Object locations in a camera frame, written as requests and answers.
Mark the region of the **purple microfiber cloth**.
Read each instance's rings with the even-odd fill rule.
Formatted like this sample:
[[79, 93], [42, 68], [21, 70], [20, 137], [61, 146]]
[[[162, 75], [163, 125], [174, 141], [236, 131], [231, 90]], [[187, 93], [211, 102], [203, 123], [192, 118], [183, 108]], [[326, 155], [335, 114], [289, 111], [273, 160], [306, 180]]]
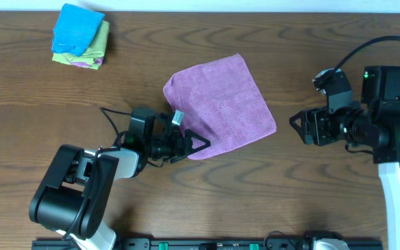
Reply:
[[191, 160], [212, 158], [276, 132], [272, 113], [238, 53], [176, 72], [162, 90], [172, 109], [184, 113], [182, 129], [210, 141], [207, 149], [188, 156]]

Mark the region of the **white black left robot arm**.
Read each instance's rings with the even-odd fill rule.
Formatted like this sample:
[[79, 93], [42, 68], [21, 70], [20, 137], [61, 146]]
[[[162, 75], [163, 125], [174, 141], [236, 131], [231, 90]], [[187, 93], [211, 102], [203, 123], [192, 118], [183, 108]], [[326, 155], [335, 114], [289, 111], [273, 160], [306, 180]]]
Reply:
[[61, 145], [33, 195], [30, 220], [59, 233], [64, 245], [122, 249], [122, 240], [103, 220], [113, 183], [136, 177], [147, 165], [162, 167], [210, 147], [194, 131], [181, 130], [180, 110], [158, 114], [136, 108], [127, 115], [128, 129], [116, 128], [110, 147]]

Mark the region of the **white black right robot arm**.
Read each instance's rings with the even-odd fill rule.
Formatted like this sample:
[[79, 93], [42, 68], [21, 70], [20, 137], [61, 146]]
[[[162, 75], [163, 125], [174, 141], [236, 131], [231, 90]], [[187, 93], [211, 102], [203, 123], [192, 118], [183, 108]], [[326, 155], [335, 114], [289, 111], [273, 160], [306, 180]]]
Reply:
[[291, 127], [304, 144], [344, 140], [349, 153], [372, 155], [385, 196], [388, 246], [400, 249], [400, 66], [367, 66], [360, 101], [341, 70], [324, 70], [313, 82], [326, 105], [293, 115]]

